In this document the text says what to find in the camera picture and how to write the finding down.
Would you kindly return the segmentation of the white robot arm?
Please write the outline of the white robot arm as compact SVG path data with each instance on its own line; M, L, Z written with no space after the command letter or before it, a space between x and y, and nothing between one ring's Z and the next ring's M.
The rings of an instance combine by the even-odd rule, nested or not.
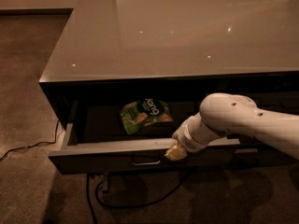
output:
M187 118L172 134L176 143L166 152L170 161L205 149L229 134L242 134L299 159L299 116L259 108L247 96L209 94L199 112Z

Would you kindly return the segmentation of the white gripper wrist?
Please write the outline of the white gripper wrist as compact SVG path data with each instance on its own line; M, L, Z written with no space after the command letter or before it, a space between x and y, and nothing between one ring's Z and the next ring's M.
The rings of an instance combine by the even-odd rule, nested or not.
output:
M187 118L172 137L178 142L164 154L170 161L180 161L187 157L187 152L196 153L205 149L209 143L223 138L231 131L220 119L199 112Z

